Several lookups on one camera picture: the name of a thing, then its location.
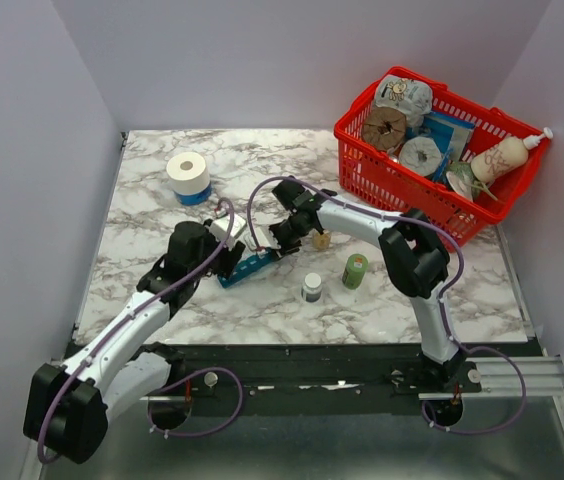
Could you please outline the teal weekly pill organizer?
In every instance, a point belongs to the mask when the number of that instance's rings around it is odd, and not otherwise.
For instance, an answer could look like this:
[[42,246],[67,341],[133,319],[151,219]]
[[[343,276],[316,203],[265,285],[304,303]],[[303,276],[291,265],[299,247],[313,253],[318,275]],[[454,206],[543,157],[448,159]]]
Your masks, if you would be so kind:
[[218,281],[222,288],[228,289],[279,259],[279,255],[272,249],[258,251],[241,260],[228,278],[219,277]]

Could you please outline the white pill bottle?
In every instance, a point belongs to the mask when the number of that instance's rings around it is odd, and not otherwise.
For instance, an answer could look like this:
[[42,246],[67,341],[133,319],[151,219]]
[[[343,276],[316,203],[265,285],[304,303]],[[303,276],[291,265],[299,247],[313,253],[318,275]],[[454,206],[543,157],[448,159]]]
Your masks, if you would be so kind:
[[306,302],[316,302],[320,299],[323,289],[322,278],[319,274],[311,272],[308,273],[304,279],[302,284],[302,298]]

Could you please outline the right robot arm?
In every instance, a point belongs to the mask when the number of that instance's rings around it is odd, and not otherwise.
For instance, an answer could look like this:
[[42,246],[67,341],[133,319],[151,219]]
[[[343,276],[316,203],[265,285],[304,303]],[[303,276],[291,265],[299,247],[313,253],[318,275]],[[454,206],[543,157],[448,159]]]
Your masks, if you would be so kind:
[[459,346],[446,300],[450,255],[426,215],[405,214],[345,202],[330,190],[314,193],[286,178],[273,195],[290,215],[268,227],[281,255],[297,251],[311,231],[326,230],[362,240],[381,253],[393,286],[410,299],[421,335],[419,381],[442,392],[458,380],[466,354]]

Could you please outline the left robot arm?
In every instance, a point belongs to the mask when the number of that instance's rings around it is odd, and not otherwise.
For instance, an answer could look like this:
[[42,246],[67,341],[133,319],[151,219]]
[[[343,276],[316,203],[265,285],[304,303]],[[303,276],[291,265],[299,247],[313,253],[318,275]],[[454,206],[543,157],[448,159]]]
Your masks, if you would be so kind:
[[37,443],[41,463],[63,456],[77,464],[99,448],[109,426],[141,397],[176,393],[182,368],[140,348],[169,322],[206,275],[229,277],[245,246],[246,223],[225,216],[178,223],[168,248],[141,277],[120,313],[77,353],[33,374],[23,433]]

